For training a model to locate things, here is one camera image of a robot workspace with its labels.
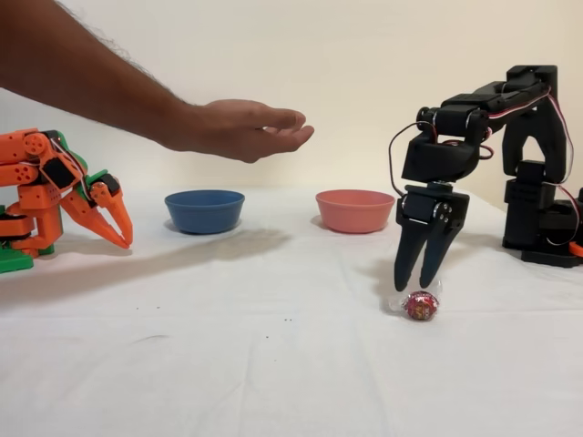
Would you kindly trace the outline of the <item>person's bare hand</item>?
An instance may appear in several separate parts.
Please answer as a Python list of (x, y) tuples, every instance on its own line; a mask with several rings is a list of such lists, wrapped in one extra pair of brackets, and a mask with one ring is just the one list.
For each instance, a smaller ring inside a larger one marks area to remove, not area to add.
[(298, 150), (314, 134), (304, 114), (250, 100), (217, 100), (183, 107), (163, 146), (254, 163)]

